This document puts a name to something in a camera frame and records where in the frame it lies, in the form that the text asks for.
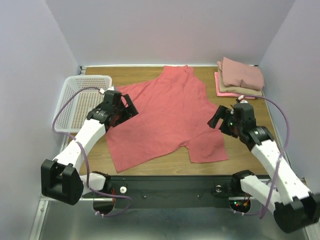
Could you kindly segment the red t-shirt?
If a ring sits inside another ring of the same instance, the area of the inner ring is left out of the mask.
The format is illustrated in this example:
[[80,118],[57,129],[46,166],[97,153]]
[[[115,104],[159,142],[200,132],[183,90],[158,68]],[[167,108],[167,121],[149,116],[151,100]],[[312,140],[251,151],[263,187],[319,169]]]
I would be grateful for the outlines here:
[[228,159],[222,133],[208,126],[217,106],[189,66],[165,66],[155,79],[120,86],[138,114],[111,128],[106,142],[117,172],[123,172],[181,147],[192,163]]

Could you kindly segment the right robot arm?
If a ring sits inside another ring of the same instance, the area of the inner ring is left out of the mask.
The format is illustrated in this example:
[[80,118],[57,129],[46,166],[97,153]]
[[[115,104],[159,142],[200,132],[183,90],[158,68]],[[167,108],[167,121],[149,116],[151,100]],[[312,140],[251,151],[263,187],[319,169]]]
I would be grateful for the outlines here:
[[271,185],[267,185],[249,170],[237,172],[231,177],[231,192],[258,200],[285,233],[318,223],[320,195],[312,193],[294,173],[271,132],[257,125],[253,106],[245,100],[232,108],[220,105],[207,124],[214,129],[219,120],[218,129],[245,144],[271,177]]

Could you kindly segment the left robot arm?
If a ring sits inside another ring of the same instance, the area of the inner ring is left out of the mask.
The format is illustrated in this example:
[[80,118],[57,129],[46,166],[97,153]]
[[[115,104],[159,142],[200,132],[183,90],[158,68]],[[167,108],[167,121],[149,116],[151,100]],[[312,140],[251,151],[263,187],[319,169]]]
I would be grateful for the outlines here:
[[82,196],[93,192],[100,197],[111,193],[107,175],[88,171],[79,174],[88,153],[106,132],[136,116],[139,112],[128,94],[117,90],[103,90],[103,100],[86,116],[76,136],[54,159],[46,159],[40,167],[41,193],[49,198],[75,205]]

